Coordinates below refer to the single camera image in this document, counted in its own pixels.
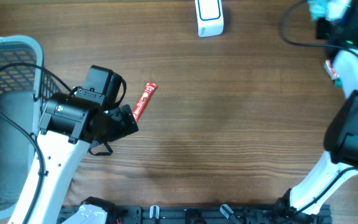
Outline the red white small carton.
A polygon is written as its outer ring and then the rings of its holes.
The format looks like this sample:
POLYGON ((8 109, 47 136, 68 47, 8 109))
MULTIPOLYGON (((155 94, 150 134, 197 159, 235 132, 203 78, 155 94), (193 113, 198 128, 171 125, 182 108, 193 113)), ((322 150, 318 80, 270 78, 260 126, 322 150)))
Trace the red white small carton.
POLYGON ((324 63, 324 67, 329 75, 329 77, 332 80, 336 80, 339 78, 338 74, 336 73, 335 69, 333 68, 331 61, 330 60, 326 60, 324 63))

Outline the pale green small packet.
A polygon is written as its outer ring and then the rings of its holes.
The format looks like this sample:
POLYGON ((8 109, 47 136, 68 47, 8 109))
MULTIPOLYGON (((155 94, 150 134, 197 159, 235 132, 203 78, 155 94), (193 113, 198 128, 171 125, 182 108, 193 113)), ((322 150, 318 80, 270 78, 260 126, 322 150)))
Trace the pale green small packet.
POLYGON ((312 21, 325 18, 328 11, 328 0, 307 0, 312 21))

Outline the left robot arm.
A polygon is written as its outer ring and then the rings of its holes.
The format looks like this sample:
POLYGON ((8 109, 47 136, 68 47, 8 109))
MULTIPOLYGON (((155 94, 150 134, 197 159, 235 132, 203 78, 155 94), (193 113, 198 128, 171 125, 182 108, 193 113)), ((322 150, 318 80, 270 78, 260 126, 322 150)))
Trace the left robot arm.
POLYGON ((91 66, 83 87, 54 93, 45 103, 35 156, 10 223, 55 223, 70 182, 86 153, 139 130, 129 105, 121 105, 125 80, 91 66))

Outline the red small packet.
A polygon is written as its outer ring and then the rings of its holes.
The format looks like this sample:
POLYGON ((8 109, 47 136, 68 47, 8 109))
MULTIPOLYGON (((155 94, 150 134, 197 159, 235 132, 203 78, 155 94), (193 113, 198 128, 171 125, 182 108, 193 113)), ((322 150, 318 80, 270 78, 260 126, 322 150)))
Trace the red small packet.
POLYGON ((147 106, 147 103, 149 102, 153 92, 157 89, 157 87, 158 87, 157 84, 153 82, 147 82, 139 101, 137 102, 135 108, 132 111, 132 114, 136 122, 138 122, 143 110, 147 106))

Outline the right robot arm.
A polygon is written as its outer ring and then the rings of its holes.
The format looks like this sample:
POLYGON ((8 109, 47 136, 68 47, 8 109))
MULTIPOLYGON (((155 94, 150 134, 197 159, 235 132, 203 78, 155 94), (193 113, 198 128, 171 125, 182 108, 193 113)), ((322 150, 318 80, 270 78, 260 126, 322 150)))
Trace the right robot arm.
POLYGON ((277 200, 273 212, 283 222, 313 222, 324 202, 358 174, 358 1, 308 4, 316 37, 325 40, 325 69, 341 84, 346 100, 328 126, 317 164, 277 200))

